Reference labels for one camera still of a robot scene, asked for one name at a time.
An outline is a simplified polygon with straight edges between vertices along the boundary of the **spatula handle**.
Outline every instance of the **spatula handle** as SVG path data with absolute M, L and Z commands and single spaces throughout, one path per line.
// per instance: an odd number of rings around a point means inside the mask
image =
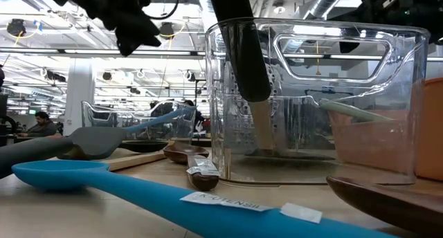
M 63 176 L 116 195 L 202 237 L 390 237 L 329 219 L 319 224 L 294 219 L 279 209 L 256 212 L 181 201 L 193 191 L 106 171 L 73 170 Z
M 24 142 L 0 147 L 0 179 L 12 174 L 17 163 L 41 161 L 69 152 L 73 147 L 70 138 L 33 138 Z
M 144 122 L 142 124 L 139 124 L 139 125 L 136 125 L 136 126 L 133 126 L 133 127 L 125 127 L 125 129 L 129 133 L 134 133 L 136 131 L 144 130 L 144 128 L 146 128 L 146 127 L 150 127 L 150 126 L 155 125 L 155 124 L 159 124 L 159 123 L 170 121 L 171 119 L 179 117 L 180 115 L 191 113 L 195 109 L 197 109 L 197 108 L 196 107 L 187 107 L 187 108 L 177 109 L 177 110 L 175 110 L 173 112 L 167 113 L 165 115 L 157 117 L 157 118 L 155 118 L 153 120 L 149 120 L 149 121 Z

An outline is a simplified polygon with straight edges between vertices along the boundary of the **orange container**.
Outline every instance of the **orange container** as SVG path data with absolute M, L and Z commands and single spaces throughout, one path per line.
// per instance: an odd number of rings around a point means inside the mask
M 417 175 L 443 181 L 443 78 L 428 80 L 419 128 Z
M 374 110 L 389 121 L 351 123 L 352 117 L 329 111 L 337 156 L 346 163 L 406 173 L 413 164 L 408 112 Z

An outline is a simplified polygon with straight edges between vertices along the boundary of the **gray spatula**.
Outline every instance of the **gray spatula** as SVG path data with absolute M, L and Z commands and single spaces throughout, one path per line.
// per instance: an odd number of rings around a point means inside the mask
M 180 115 L 190 113 L 195 107 L 186 109 L 177 109 L 176 111 L 167 113 L 163 116 L 149 120 L 142 124 L 126 127 L 81 127 L 76 129 L 69 138 L 74 143 L 74 149 L 65 155 L 60 155 L 60 159 L 75 160 L 97 160 L 105 159 L 117 149 L 121 142 L 126 138 L 127 134 L 131 134 L 146 127 L 170 121 Z

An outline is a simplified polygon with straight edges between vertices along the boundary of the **white label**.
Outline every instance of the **white label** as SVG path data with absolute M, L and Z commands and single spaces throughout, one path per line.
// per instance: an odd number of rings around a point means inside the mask
M 209 159 L 194 158 L 194 160 L 195 160 L 195 163 L 197 164 L 197 166 L 200 168 L 205 168 L 207 170 L 216 170 L 217 169 L 215 167 L 215 165 L 213 164 L 213 162 L 211 162 Z
M 220 176 L 220 173 L 217 169 L 215 170 L 206 170 L 205 168 L 200 168 L 198 166 L 191 167 L 186 170 L 187 173 L 193 175 L 196 173 L 200 173 L 203 176 Z
M 272 207 L 268 206 L 258 205 L 255 203 L 248 203 L 245 201 L 230 200 L 224 197 L 215 196 L 213 194 L 206 194 L 203 192 L 193 192 L 188 196 L 183 197 L 180 200 L 188 201 L 191 203 L 198 203 L 198 204 L 222 205 L 234 208 L 244 208 L 247 210 L 254 210 L 258 212 L 273 209 Z
M 219 171 L 217 170 L 213 162 L 211 162 L 209 159 L 194 158 L 194 160 L 197 166 L 191 167 L 186 170 L 187 173 L 192 175 L 199 172 L 204 176 L 220 176 Z
M 312 210 L 303 206 L 299 206 L 292 203 L 286 203 L 280 210 L 280 213 L 287 215 L 288 217 L 293 217 L 301 219 L 304 221 L 310 221 L 313 223 L 320 223 L 322 212 L 318 210 Z

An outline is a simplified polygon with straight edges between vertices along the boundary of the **yellow cable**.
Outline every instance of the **yellow cable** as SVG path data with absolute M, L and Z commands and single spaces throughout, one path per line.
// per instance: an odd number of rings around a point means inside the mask
M 19 42 L 19 39 L 20 39 L 20 36 L 21 36 L 21 34 L 23 33 L 23 31 L 20 31 L 20 33 L 19 33 L 19 36 L 17 37 L 17 39 L 15 40 L 15 43 L 14 43 L 14 47 L 17 45 L 17 43 Z
M 37 33 L 38 30 L 39 30 L 39 26 L 37 25 L 37 29 L 35 29 L 35 31 L 34 31 L 31 35 L 29 35 L 29 36 L 21 37 L 21 34 L 23 33 L 23 31 L 20 32 L 20 34 L 19 34 L 18 37 L 14 36 L 14 35 L 11 35 L 11 34 L 9 34 L 9 33 L 8 33 L 8 35 L 10 35 L 11 37 L 14 37 L 14 38 L 18 38 L 18 39 L 26 39 L 26 38 L 30 38 L 30 37 L 32 37 L 33 35 L 35 35 L 35 33 Z
M 180 29 L 177 33 L 174 33 L 174 34 L 172 34 L 172 35 L 163 35 L 163 34 L 160 34 L 160 36 L 161 36 L 161 37 L 173 37 L 173 36 L 175 36 L 175 35 L 181 33 L 181 32 L 183 31 L 183 29 L 185 28 L 185 25 L 186 25 L 186 22 L 183 21 L 183 25 L 181 26 L 181 29 Z

